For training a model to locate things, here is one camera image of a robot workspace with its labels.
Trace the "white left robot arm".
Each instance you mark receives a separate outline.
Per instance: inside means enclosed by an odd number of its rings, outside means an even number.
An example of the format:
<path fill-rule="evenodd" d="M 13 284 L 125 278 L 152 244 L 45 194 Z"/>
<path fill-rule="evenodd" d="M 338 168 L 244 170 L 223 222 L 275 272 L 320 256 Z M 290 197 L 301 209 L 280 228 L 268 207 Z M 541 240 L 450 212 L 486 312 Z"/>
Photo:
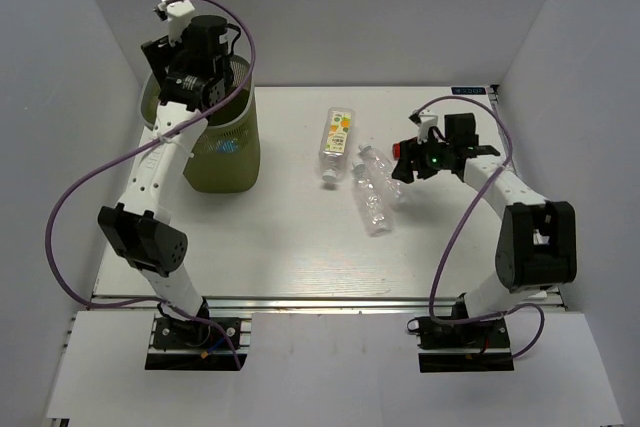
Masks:
<path fill-rule="evenodd" d="M 227 41 L 229 22 L 198 15 L 177 40 L 163 37 L 143 45 L 160 87 L 154 125 L 156 146 L 136 162 L 133 177 L 98 224 L 116 255 L 138 271 L 160 298 L 159 310 L 188 345 L 211 334 L 204 299 L 184 265 L 188 240 L 171 226 L 177 182 L 208 121 L 200 113 L 223 100 L 233 86 Z"/>

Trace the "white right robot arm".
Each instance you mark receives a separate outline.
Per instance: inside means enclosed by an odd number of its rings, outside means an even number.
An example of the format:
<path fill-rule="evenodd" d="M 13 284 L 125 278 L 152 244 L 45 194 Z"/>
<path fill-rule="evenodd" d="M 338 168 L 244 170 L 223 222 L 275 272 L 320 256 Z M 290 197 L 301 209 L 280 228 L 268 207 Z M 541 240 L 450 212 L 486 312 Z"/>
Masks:
<path fill-rule="evenodd" d="M 493 272 L 457 299 L 450 317 L 432 318 L 452 325 L 453 337 L 472 346 L 486 336 L 487 321 L 540 291 L 575 280 L 575 210 L 535 192 L 508 169 L 495 147 L 481 144 L 473 114 L 448 114 L 442 128 L 432 114 L 414 113 L 410 119 L 418 133 L 395 146 L 393 178 L 410 184 L 450 172 L 475 190 L 473 206 L 486 202 L 501 221 Z"/>

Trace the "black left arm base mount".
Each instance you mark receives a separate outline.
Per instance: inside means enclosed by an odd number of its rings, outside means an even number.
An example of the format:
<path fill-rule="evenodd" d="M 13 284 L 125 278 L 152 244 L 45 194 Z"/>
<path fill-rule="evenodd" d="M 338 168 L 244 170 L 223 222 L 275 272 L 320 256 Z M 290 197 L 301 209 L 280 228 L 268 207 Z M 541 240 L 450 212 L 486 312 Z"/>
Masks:
<path fill-rule="evenodd" d="M 147 371 L 235 372 L 248 356 L 247 322 L 239 317 L 212 318 L 216 328 L 158 315 L 151 328 L 145 366 Z"/>

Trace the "red cap clear bottle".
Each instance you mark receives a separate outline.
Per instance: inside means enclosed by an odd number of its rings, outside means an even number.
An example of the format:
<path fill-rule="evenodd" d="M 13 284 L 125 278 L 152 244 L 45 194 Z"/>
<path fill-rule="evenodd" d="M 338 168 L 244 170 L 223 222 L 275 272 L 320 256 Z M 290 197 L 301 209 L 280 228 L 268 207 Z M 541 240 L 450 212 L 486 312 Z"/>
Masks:
<path fill-rule="evenodd" d="M 404 157 L 404 144 L 403 143 L 394 143 L 392 147 L 393 158 L 398 161 Z"/>

